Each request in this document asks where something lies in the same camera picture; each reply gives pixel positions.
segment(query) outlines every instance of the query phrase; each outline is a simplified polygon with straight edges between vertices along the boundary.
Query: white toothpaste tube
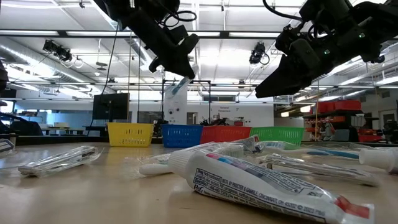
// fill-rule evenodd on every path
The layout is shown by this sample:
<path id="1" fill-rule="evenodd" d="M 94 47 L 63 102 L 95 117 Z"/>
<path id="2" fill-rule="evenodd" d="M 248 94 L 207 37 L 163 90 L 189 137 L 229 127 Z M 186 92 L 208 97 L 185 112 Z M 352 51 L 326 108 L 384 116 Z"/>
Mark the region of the white toothpaste tube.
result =
<path id="1" fill-rule="evenodd" d="M 195 191 L 321 223 L 374 223 L 373 205 L 354 205 L 311 183 L 207 151 L 175 151 L 170 170 Z"/>

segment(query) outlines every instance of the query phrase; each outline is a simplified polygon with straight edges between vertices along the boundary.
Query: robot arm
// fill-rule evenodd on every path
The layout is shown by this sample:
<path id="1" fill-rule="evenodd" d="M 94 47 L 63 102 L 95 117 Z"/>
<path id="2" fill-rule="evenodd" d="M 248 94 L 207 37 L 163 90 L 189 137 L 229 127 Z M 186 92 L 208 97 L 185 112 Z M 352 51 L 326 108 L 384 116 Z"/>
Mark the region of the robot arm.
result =
<path id="1" fill-rule="evenodd" d="M 146 44 L 146 49 L 156 54 L 157 58 L 149 66 L 151 72 L 163 65 L 168 72 L 195 78 L 188 54 L 198 43 L 198 36 L 188 35 L 183 25 L 169 29 L 164 22 L 170 17 L 180 21 L 196 19 L 192 12 L 187 13 L 193 14 L 193 19 L 178 17 L 179 0 L 134 0 L 135 7 L 130 7 L 129 0 L 95 0 L 95 3 L 110 18 L 118 21 L 122 29 L 130 28 Z"/>
<path id="2" fill-rule="evenodd" d="M 275 46 L 285 55 L 256 88 L 258 98 L 292 95 L 359 55 L 364 62 L 381 63 L 381 43 L 398 35 L 398 0 L 362 2 L 355 7 L 346 0 L 308 0 L 300 15 L 292 18 L 302 22 L 298 27 L 288 25 L 278 36 Z M 313 24 L 309 32 L 300 32 L 309 21 Z"/>

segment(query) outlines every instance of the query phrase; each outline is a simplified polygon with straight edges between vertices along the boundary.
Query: toothpaste tube cap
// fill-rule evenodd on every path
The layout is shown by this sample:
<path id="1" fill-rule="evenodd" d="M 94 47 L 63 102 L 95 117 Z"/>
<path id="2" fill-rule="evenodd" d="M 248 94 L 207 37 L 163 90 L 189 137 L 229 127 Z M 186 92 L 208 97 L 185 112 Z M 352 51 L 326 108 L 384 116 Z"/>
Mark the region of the toothpaste tube cap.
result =
<path id="1" fill-rule="evenodd" d="M 194 153 L 195 152 L 193 151 L 184 151 L 184 150 L 173 152 L 170 155 L 168 162 L 170 171 L 186 179 L 187 175 L 185 174 L 186 173 L 185 169 L 189 158 L 191 158 L 191 156 L 194 155 Z"/>
<path id="2" fill-rule="evenodd" d="M 359 163 L 380 169 L 390 165 L 390 153 L 385 150 L 362 149 L 359 153 Z"/>

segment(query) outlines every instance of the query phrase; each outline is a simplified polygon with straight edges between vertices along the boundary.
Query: table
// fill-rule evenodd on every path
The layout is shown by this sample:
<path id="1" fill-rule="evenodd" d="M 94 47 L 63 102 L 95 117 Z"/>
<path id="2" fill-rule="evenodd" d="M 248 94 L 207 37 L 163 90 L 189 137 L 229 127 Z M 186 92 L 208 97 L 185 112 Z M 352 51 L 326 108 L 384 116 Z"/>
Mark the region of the table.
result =
<path id="1" fill-rule="evenodd" d="M 84 145 L 104 148 L 91 165 L 75 167 L 50 177 L 21 177 L 16 169 L 0 171 L 1 224 L 215 224 L 311 223 L 295 217 L 217 200 L 195 193 L 175 174 L 137 179 L 135 157 L 170 152 L 160 144 L 148 148 L 110 148 L 106 143 Z M 17 147 L 19 151 L 1 167 L 18 166 L 81 144 Z M 318 161 L 311 156 L 307 159 Z M 398 177 L 383 170 L 360 166 L 357 161 L 324 159 L 328 164 L 361 167 L 377 175 L 381 186 L 311 180 L 312 183 L 353 203 L 373 203 L 376 223 L 397 223 Z"/>
<path id="2" fill-rule="evenodd" d="M 50 131 L 65 131 L 66 134 L 73 134 L 76 131 L 77 134 L 83 134 L 83 129 L 77 128 L 66 128 L 66 127 L 49 127 L 49 128 L 42 128 L 42 131 L 45 131 L 45 135 L 49 135 Z"/>

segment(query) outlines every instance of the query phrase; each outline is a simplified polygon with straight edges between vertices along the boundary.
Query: green basket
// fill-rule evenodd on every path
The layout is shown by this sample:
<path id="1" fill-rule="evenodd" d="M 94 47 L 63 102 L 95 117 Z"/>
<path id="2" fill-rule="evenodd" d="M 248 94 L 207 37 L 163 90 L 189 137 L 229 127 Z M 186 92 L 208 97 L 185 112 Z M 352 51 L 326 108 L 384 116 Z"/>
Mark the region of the green basket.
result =
<path id="1" fill-rule="evenodd" d="M 292 127 L 263 127 L 252 128 L 250 136 L 257 134 L 260 141 L 284 141 L 301 145 L 301 140 L 304 135 L 304 128 Z"/>

